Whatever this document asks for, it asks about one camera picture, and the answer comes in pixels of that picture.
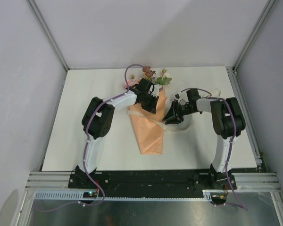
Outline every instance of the wall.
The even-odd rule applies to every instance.
[[[283,186],[283,0],[238,68],[267,165]]]
[[[24,0],[0,0],[0,225],[40,161],[66,72]]]
[[[36,0],[68,66],[230,66],[267,0]]]

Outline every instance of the white table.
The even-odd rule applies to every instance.
[[[154,68],[158,73],[162,68]],[[170,98],[184,88],[219,89],[222,97],[233,97],[225,67],[167,68],[173,80],[167,86]],[[123,92],[124,69],[70,70],[58,107],[42,171],[71,171],[80,161],[86,135],[82,117],[95,96],[113,97]],[[141,68],[128,71],[142,75]],[[209,113],[193,114],[186,131],[165,132],[162,155],[141,155],[127,109],[115,112],[110,132],[102,144],[97,170],[174,170],[209,168],[215,157],[217,136]],[[232,156],[233,168],[254,168],[256,162],[244,130]]]

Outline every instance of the cable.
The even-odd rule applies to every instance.
[[[230,185],[231,190],[232,190],[232,192],[233,192],[233,195],[235,196],[235,198],[236,198],[237,202],[239,203],[239,205],[238,205],[238,204],[235,204],[235,203],[226,203],[225,205],[238,206],[238,207],[240,207],[240,208],[242,208],[242,209],[244,209],[244,210],[247,210],[247,208],[242,204],[242,202],[240,201],[240,199],[239,199],[237,193],[235,192],[235,190],[234,190],[234,188],[233,188],[233,186],[232,186],[230,177],[229,177],[229,175],[228,175],[228,171],[227,171],[227,169],[228,169],[228,163],[229,163],[229,160],[230,160],[230,158],[231,158],[232,149],[233,149],[233,140],[234,140],[234,138],[235,138],[235,136],[236,136],[236,134],[237,134],[237,126],[236,126],[236,123],[235,123],[235,119],[234,119],[233,112],[232,112],[232,110],[231,110],[229,104],[227,103],[227,101],[226,101],[225,99],[223,99],[223,98],[221,98],[221,97],[208,97],[208,99],[217,99],[217,100],[223,101],[224,104],[225,104],[225,106],[226,106],[226,108],[227,108],[227,110],[228,110],[228,112],[229,112],[229,114],[230,114],[230,117],[231,117],[232,122],[233,122],[233,125],[234,125],[234,133],[233,133],[233,136],[232,136],[232,138],[231,138],[231,140],[230,140],[230,147],[229,147],[228,155],[227,155],[227,158],[226,158],[226,161],[225,161],[225,174],[226,174],[227,182],[228,182],[228,184]]]
[[[90,136],[89,136],[89,133],[88,133],[89,127],[90,127],[90,125],[91,125],[91,122],[92,122],[94,116],[96,115],[96,113],[98,112],[98,110],[99,110],[104,104],[106,104],[106,103],[108,103],[108,102],[110,102],[110,101],[112,101],[112,100],[115,100],[115,99],[117,99],[117,98],[120,98],[120,97],[122,97],[123,95],[126,95],[126,94],[129,92],[130,87],[129,87],[129,83],[128,83],[128,80],[127,80],[127,71],[128,71],[128,69],[129,69],[130,67],[133,67],[133,66],[139,66],[139,67],[142,67],[142,68],[146,69],[147,72],[149,72],[150,75],[151,75],[152,83],[153,83],[153,84],[155,83],[154,78],[153,78],[153,74],[152,74],[152,72],[151,72],[149,69],[147,69],[147,68],[145,68],[143,65],[139,65],[139,64],[130,65],[130,66],[128,66],[128,67],[126,68],[126,70],[125,70],[125,82],[126,82],[126,85],[127,85],[127,90],[126,90],[126,92],[125,92],[125,93],[122,93],[122,94],[119,94],[119,95],[117,95],[117,96],[115,96],[115,97],[112,97],[112,98],[110,98],[110,99],[108,99],[108,100],[106,100],[106,101],[103,101],[102,103],[100,103],[100,105],[95,109],[95,111],[94,111],[93,114],[91,115],[91,117],[90,117],[90,119],[89,119],[89,121],[88,121],[88,123],[87,123],[86,130],[85,130],[85,134],[87,135],[87,142],[86,142],[86,144],[85,144],[84,153],[83,153],[83,167],[84,167],[85,173],[86,173],[87,177],[89,178],[89,180],[90,180],[91,182],[93,182],[93,183],[100,189],[100,191],[102,192],[103,198],[100,200],[100,202],[91,203],[91,204],[84,203],[83,206],[97,206],[97,205],[100,205],[100,204],[105,200],[105,198],[106,198],[106,195],[105,195],[104,190],[101,188],[101,186],[100,186],[95,180],[92,179],[92,177],[91,177],[91,176],[88,174],[88,172],[87,172],[87,167],[86,167],[86,154],[87,154],[88,144],[89,144],[89,142],[90,142]],[[59,206],[59,207],[57,207],[57,208],[54,208],[54,209],[51,209],[51,210],[41,210],[41,209],[39,209],[38,207],[36,207],[36,209],[37,209],[38,211],[40,211],[40,212],[45,212],[45,213],[47,213],[47,212],[52,212],[52,211],[59,210],[59,209],[65,207],[65,206],[67,206],[67,205],[74,204],[74,203],[81,203],[81,202],[80,202],[80,201],[78,201],[78,202],[77,202],[77,201],[75,201],[75,202],[68,202],[68,203],[65,203],[64,205],[61,205],[61,206]]]
[[[185,92],[185,91],[187,91],[187,90],[189,90],[189,89],[192,89],[192,88],[183,89],[183,90],[181,90],[181,93],[182,93],[182,92]],[[208,93],[208,94],[209,94],[209,97],[212,96],[212,94],[211,94],[210,92],[208,92],[208,91],[206,91],[206,90],[204,90],[204,89],[199,89],[199,88],[195,88],[195,89],[200,90],[200,91],[203,91],[203,92],[205,92],[205,93]]]

